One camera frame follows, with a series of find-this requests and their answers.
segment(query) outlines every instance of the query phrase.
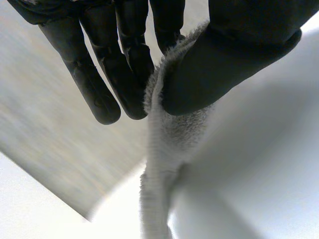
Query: robotic hand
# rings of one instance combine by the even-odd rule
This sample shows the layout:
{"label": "robotic hand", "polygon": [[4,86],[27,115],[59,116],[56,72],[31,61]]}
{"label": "robotic hand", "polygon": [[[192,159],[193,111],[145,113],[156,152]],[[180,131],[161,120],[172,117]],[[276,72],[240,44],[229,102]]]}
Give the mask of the robotic hand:
{"label": "robotic hand", "polygon": [[[29,23],[39,26],[61,55],[96,120],[121,116],[115,98],[93,64],[81,29],[126,114],[143,119],[144,89],[154,65],[145,43],[148,0],[8,0]],[[185,0],[151,0],[156,37],[165,53],[183,36]],[[118,44],[118,31],[124,54]]]}
{"label": "robotic hand", "polygon": [[167,76],[163,107],[200,110],[288,54],[319,0],[209,0],[210,24]]}

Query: black finger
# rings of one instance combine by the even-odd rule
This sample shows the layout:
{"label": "black finger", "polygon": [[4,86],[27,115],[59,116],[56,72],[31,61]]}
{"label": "black finger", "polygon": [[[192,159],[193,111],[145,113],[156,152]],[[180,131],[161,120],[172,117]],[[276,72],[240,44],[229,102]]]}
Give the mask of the black finger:
{"label": "black finger", "polygon": [[97,121],[102,124],[116,122],[121,115],[120,107],[93,64],[79,20],[67,17],[39,27],[61,55]]}
{"label": "black finger", "polygon": [[124,111],[134,120],[145,118],[144,89],[121,53],[114,4],[109,1],[103,5],[88,7],[80,20]]}
{"label": "black finger", "polygon": [[146,87],[154,65],[145,43],[148,0],[116,0],[117,23],[126,59],[143,88]]}
{"label": "black finger", "polygon": [[184,36],[180,29],[184,24],[185,0],[150,0],[155,35],[163,54],[174,47]]}

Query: white surface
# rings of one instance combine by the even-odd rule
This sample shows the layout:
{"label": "white surface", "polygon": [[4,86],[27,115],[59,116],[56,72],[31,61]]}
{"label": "white surface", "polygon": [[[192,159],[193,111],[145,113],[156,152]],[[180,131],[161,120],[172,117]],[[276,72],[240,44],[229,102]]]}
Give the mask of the white surface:
{"label": "white surface", "polygon": [[86,220],[0,153],[0,238],[80,237]]}
{"label": "white surface", "polygon": [[216,105],[210,139],[174,198],[178,238],[319,238],[319,31],[312,29]]}

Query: terry cloth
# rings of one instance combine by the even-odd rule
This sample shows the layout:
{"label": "terry cloth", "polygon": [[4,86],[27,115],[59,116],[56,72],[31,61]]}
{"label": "terry cloth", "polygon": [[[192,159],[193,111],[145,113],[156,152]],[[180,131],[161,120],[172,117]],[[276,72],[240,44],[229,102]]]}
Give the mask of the terry cloth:
{"label": "terry cloth", "polygon": [[149,114],[147,157],[152,160],[172,159],[177,164],[181,160],[186,162],[205,135],[214,104],[191,114],[172,116],[161,105],[161,93],[167,73],[174,71],[174,67],[207,25],[208,22],[203,23],[168,51],[149,79],[145,94],[145,111]]}

